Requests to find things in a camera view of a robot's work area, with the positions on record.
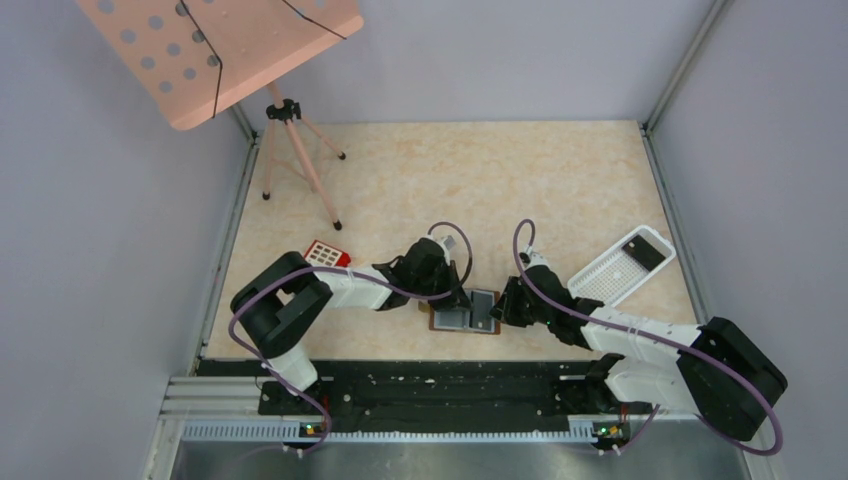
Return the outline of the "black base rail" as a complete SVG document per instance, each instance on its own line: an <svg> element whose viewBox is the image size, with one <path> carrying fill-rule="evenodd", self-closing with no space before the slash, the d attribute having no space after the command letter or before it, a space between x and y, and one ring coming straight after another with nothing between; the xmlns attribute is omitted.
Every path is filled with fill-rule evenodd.
<svg viewBox="0 0 848 480"><path fill-rule="evenodd" d="M289 393L257 360L203 360L201 377L252 377L258 412L297 418L301 435L565 433L579 415L615 421L648 414L621 403L590 375L593 361L318 360L306 397Z"/></svg>

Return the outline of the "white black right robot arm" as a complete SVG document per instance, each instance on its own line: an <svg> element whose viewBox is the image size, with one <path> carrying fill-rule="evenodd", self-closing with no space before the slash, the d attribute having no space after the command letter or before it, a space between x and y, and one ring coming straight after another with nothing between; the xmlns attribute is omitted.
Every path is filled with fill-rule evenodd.
<svg viewBox="0 0 848 480"><path fill-rule="evenodd" d="M572 296L546 266L510 277L490 314L515 327L542 323L560 342L601 353L587 377L601 396L685 411L736 441L751 440L767 418L737 380L748 381L769 405L788 387L732 321L683 325L627 314Z"/></svg>

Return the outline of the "white plastic basket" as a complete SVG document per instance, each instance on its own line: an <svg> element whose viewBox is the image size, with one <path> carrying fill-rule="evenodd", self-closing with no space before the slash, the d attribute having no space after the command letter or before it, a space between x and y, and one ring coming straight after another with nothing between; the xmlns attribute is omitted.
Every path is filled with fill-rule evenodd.
<svg viewBox="0 0 848 480"><path fill-rule="evenodd" d="M641 235L667 256L657 270L647 272L622 250L623 245L635 235ZM673 244L648 225L640 225L604 251L595 260L567 281L567 288L575 297L601 301L615 307L639 289L677 255Z"/></svg>

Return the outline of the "pink music stand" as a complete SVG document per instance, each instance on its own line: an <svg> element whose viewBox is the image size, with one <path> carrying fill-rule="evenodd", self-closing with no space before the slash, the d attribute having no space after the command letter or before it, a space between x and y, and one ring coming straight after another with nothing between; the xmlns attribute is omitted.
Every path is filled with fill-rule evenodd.
<svg viewBox="0 0 848 480"><path fill-rule="evenodd" d="M78 7L103 35L176 130L212 119L261 88L272 95L269 128L283 125L335 229L342 223L296 125L307 126L339 159L343 150L284 97L284 74L360 30L355 1L96 1Z"/></svg>

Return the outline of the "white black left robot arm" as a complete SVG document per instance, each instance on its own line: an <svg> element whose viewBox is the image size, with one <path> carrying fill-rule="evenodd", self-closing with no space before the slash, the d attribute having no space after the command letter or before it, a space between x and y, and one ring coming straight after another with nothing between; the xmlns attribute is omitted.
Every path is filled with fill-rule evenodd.
<svg viewBox="0 0 848 480"><path fill-rule="evenodd" d="M388 311L412 298L435 311L471 308L443 241L425 236L389 262L346 269L315 266L300 253L287 252L238 291L230 310L259 356L294 394L318 380L301 340L323 311Z"/></svg>

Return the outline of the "black credit card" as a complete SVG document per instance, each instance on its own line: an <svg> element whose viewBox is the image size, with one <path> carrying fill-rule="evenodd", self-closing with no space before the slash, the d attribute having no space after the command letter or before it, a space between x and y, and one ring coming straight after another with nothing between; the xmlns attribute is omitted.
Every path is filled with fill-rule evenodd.
<svg viewBox="0 0 848 480"><path fill-rule="evenodd" d="M627 240L622 250L647 272L657 270L667 259L664 253L655 248L641 235L635 235Z"/></svg>

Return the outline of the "dark grey credit card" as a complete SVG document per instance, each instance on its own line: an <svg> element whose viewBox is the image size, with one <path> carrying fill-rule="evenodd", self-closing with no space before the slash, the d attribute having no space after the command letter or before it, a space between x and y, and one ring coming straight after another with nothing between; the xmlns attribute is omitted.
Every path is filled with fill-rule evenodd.
<svg viewBox="0 0 848 480"><path fill-rule="evenodd" d="M471 311L469 312L467 328L470 331L483 334L494 334L496 320L490 315L490 310L496 303L497 293L486 290L470 290Z"/></svg>

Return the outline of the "red block with white grid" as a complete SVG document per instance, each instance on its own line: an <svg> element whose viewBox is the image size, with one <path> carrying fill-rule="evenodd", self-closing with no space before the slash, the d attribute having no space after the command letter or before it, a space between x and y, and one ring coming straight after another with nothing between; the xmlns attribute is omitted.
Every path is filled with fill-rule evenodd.
<svg viewBox="0 0 848 480"><path fill-rule="evenodd" d="M352 261L347 252L320 240L312 242L307 248L304 258L310 265L339 268L347 268Z"/></svg>

